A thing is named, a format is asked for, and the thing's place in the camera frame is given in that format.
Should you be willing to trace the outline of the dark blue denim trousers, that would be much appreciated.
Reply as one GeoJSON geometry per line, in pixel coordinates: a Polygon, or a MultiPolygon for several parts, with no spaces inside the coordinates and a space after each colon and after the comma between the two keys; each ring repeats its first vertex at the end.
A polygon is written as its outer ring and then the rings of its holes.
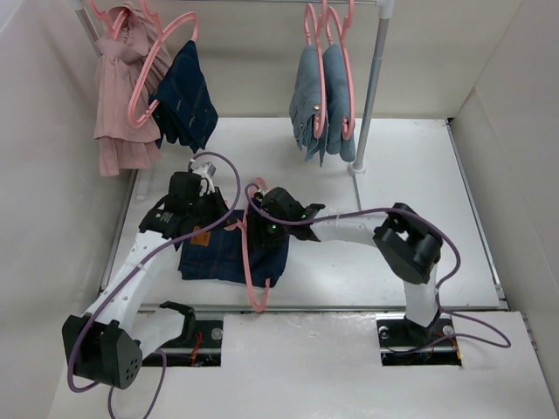
{"type": "MultiPolygon", "coordinates": [[[[259,288],[276,286],[286,268],[289,241],[269,249],[250,249],[252,284],[259,288]]],[[[241,230],[215,229],[182,243],[178,265],[183,280],[218,279],[243,284],[245,272],[241,250],[241,230]]]]}

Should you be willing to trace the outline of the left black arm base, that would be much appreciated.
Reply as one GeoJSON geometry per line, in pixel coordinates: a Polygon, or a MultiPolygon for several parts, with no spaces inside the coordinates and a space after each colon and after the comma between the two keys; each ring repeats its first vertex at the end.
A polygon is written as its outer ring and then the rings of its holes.
{"type": "Polygon", "coordinates": [[[167,367],[220,367],[223,337],[223,319],[198,319],[192,332],[162,345],[167,367]]]}

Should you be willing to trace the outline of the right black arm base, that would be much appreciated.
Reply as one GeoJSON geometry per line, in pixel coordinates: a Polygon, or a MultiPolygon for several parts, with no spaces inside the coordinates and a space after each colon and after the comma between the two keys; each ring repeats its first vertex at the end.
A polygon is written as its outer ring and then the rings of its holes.
{"type": "Polygon", "coordinates": [[[376,322],[381,362],[385,367],[461,367],[462,360],[450,318],[437,319],[422,328],[406,318],[385,318],[376,322]]]}

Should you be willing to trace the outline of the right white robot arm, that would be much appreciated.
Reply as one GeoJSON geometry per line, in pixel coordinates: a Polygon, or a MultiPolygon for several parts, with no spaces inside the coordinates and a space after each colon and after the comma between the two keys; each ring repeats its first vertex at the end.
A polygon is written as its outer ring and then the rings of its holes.
{"type": "Polygon", "coordinates": [[[277,248],[290,237],[378,249],[404,283],[406,338],[422,344],[434,335],[439,317],[434,271],[443,240],[411,207],[395,203],[388,209],[342,213],[320,203],[303,206],[281,187],[258,189],[248,203],[248,245],[253,249],[277,248]]]}

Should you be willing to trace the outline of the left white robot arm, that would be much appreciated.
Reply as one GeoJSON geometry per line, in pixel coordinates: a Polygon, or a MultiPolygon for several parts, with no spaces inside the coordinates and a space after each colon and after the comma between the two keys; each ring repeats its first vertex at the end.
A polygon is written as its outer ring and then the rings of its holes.
{"type": "Polygon", "coordinates": [[[175,172],[166,196],[139,224],[132,247],[114,279],[80,316],[62,326],[68,376],[128,388],[143,360],[168,342],[183,347],[195,338],[192,307],[166,301],[145,319],[137,313],[161,270],[180,246],[209,225],[224,224],[228,208],[213,183],[210,163],[175,172]]]}

